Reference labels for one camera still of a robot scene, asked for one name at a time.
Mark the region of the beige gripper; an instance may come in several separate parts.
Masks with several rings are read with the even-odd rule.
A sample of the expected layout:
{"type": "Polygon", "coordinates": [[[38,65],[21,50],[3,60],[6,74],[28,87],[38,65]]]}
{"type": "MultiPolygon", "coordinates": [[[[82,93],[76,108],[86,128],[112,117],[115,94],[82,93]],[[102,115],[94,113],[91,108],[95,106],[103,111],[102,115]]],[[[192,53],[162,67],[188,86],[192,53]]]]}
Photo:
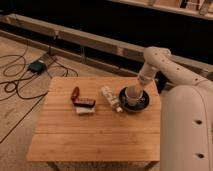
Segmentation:
{"type": "Polygon", "coordinates": [[[129,96],[134,99],[141,98],[143,96],[144,86],[140,83],[134,84],[129,88],[129,96]]]}

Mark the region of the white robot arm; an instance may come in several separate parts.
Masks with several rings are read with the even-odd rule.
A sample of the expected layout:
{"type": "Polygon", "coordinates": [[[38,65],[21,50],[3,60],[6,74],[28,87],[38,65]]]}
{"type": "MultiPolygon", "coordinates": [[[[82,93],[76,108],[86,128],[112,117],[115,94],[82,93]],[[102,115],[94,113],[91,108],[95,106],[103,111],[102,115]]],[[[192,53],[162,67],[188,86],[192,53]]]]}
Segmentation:
{"type": "Polygon", "coordinates": [[[213,81],[172,61],[167,48],[148,47],[138,83],[126,91],[136,104],[162,72],[175,87],[162,101],[160,171],[213,171],[213,81]]]}

